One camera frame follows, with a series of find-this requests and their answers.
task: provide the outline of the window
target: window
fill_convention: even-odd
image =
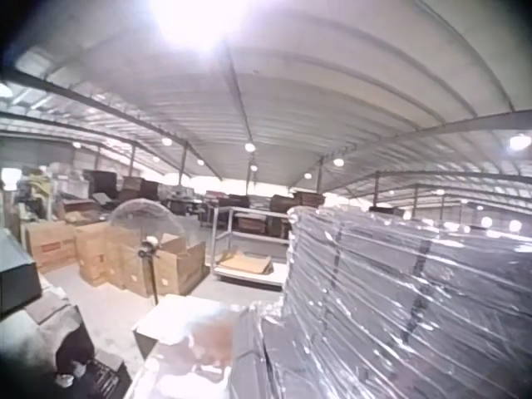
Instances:
[[[22,171],[16,168],[3,168],[2,179],[4,183],[3,189],[6,191],[14,191],[17,189],[17,182],[22,177]]]

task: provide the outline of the support column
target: support column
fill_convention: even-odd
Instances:
[[[441,196],[441,207],[440,207],[440,220],[443,220],[443,209],[446,206],[446,195]]]
[[[136,145],[131,146],[131,160],[130,160],[130,169],[127,172],[128,176],[133,175],[133,162],[135,162],[135,153],[136,153]]]
[[[94,157],[94,170],[98,170],[98,167],[100,166],[100,158],[101,158],[101,147],[98,146],[98,151],[96,152],[96,156]]]
[[[375,172],[375,192],[373,193],[373,206],[377,206],[379,201],[379,179],[381,178],[381,172]]]
[[[70,155],[70,165],[74,167],[74,162],[76,161],[76,147],[72,147],[72,155]]]
[[[414,206],[412,206],[412,216],[411,218],[414,219],[416,217],[416,211],[417,211],[417,191],[419,190],[419,186],[416,185],[414,187]]]
[[[185,145],[183,145],[183,156],[181,156],[181,167],[180,167],[180,180],[178,182],[178,186],[181,187],[181,182],[183,180],[183,174],[185,172],[185,162],[186,162],[186,154],[189,152],[189,142],[186,141]]]
[[[316,192],[319,194],[322,189],[322,176],[323,176],[323,158],[319,160],[318,178],[316,180]]]
[[[248,174],[246,175],[246,195],[248,194],[249,190],[249,180],[251,179],[251,155],[249,156],[249,162],[248,162]]]

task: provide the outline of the wall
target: wall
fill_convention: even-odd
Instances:
[[[23,166],[37,168],[41,165],[50,165],[52,162],[71,165],[73,156],[76,169],[94,169],[96,153],[89,150],[77,150],[68,144],[49,143],[43,140],[0,138],[0,168],[21,169]],[[127,175],[129,166],[102,155],[98,169]],[[140,171],[134,170],[133,175],[140,175]]]

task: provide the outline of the cardboard sheet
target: cardboard sheet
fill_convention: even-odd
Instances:
[[[272,272],[272,259],[269,256],[261,259],[252,258],[239,249],[231,248],[222,253],[218,266],[247,273],[268,274]]]

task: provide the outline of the standing fan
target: standing fan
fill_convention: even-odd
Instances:
[[[138,262],[148,268],[147,278],[153,290],[155,304],[159,303],[155,283],[154,258],[164,243],[166,234],[184,238],[188,243],[195,227],[191,220],[172,214],[167,208],[147,199],[133,199],[116,208],[109,217],[111,226],[106,237],[107,245],[121,245],[123,264]]]

